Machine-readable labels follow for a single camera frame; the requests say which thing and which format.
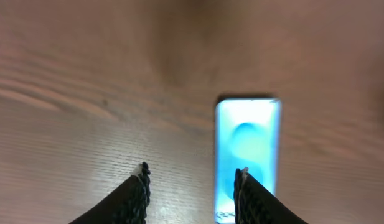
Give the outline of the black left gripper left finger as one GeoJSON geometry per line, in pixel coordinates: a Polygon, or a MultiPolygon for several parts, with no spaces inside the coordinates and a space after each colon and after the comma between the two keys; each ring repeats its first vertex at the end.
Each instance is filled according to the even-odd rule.
{"type": "Polygon", "coordinates": [[[70,224],[146,224],[150,174],[146,162],[138,164],[123,183],[70,224]]]}

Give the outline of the blue Galaxy smartphone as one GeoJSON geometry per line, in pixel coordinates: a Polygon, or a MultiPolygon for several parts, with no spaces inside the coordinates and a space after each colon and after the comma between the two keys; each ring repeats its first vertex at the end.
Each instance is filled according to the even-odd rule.
{"type": "Polygon", "coordinates": [[[276,193],[282,102],[274,97],[225,98],[215,109],[215,206],[217,223],[234,223],[237,168],[248,168],[276,193]]]}

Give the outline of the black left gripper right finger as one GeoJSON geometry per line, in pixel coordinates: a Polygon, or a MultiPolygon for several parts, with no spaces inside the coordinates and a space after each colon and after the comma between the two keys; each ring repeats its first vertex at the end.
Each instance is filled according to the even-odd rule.
{"type": "Polygon", "coordinates": [[[233,198],[236,224],[307,224],[249,174],[247,167],[236,169],[233,198]]]}

